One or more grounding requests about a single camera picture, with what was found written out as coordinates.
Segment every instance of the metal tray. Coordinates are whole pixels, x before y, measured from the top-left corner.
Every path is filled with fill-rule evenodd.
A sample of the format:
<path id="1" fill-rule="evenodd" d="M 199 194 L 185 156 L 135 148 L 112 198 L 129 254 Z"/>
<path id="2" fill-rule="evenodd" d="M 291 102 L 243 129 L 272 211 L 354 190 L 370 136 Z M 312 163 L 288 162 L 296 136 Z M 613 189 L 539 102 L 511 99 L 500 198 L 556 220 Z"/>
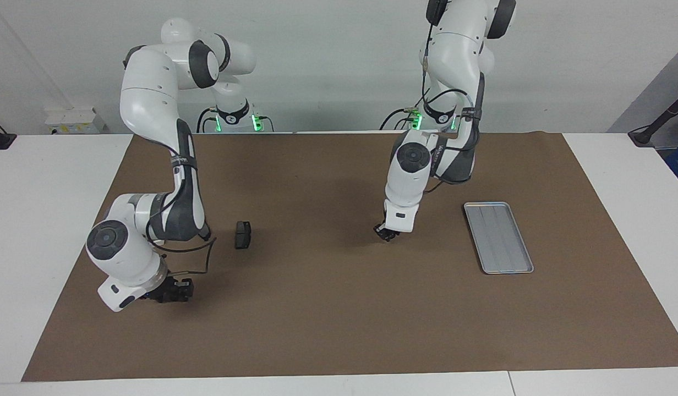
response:
<path id="1" fill-rule="evenodd" d="M 467 202 L 464 211 L 483 272 L 531 273 L 534 270 L 510 205 Z"/>

